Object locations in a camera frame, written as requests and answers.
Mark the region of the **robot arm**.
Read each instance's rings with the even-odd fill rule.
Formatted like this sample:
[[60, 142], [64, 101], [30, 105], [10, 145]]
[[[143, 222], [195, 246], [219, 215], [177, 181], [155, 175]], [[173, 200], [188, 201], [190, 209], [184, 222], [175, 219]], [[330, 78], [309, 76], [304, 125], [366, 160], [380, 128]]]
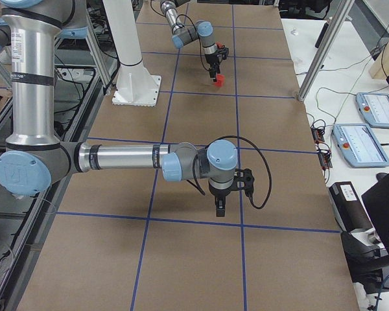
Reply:
[[217, 83], [223, 79], [220, 64], [227, 59], [229, 49], [215, 40], [213, 26], [209, 21], [199, 20], [193, 23], [189, 16], [178, 13], [176, 8], [185, 3], [188, 1], [160, 1], [161, 14], [171, 28], [172, 42], [177, 49], [181, 49], [199, 41], [201, 64], [214, 83]]
[[[176, 8], [189, 1], [161, 1], [160, 9], [176, 48], [200, 42], [207, 72], [215, 83], [229, 50], [216, 41], [213, 26], [180, 21]], [[12, 194], [32, 196], [64, 177], [105, 168], [161, 169], [166, 181], [208, 179], [216, 216], [225, 216], [226, 196], [236, 191], [237, 152], [218, 139], [197, 150], [190, 143], [102, 146], [61, 142], [54, 133], [54, 41], [74, 32], [88, 34], [86, 1], [0, 1], [10, 27], [13, 130], [0, 155], [0, 185]], [[120, 63], [114, 104], [155, 106], [161, 77], [143, 64], [131, 1], [103, 1]]]

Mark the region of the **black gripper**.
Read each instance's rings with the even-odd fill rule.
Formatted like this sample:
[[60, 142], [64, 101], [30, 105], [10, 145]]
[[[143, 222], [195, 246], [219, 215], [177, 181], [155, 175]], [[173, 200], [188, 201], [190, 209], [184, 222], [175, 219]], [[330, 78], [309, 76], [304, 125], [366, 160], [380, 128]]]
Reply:
[[231, 193], [231, 189], [218, 189], [209, 186], [209, 191], [215, 198], [216, 217], [225, 217], [226, 215], [226, 197]]
[[220, 74], [220, 56], [217, 53], [205, 54], [205, 58], [209, 65], [209, 75], [211, 78], [214, 78], [215, 72], [216, 75]]

